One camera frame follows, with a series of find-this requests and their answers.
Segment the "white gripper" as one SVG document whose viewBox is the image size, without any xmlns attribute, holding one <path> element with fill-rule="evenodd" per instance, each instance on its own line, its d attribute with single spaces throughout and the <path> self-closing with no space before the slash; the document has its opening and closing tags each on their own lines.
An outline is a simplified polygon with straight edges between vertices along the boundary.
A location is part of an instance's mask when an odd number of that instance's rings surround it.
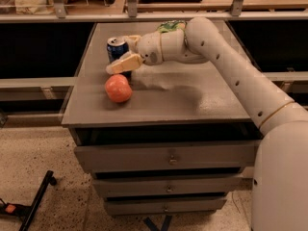
<svg viewBox="0 0 308 231">
<path fill-rule="evenodd" d="M 111 74 L 119 74 L 123 72 L 138 69 L 142 63 L 147 65 L 156 65 L 163 62 L 163 54 L 161 47 L 161 34 L 154 32 L 140 35 L 124 36 L 124 41 L 130 49 L 138 48 L 138 53 L 127 52 L 118 60 L 113 61 L 106 66 L 106 71 Z"/>
</svg>

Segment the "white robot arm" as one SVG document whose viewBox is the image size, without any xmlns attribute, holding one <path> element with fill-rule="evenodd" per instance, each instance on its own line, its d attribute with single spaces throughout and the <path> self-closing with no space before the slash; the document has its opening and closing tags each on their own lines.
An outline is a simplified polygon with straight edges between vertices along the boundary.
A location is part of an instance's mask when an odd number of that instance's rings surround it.
<svg viewBox="0 0 308 231">
<path fill-rule="evenodd" d="M 235 51 L 212 21 L 168 22 L 126 36 L 129 51 L 110 74 L 166 61 L 211 62 L 263 134 L 254 163 L 253 231 L 308 231 L 308 112 Z"/>
</svg>

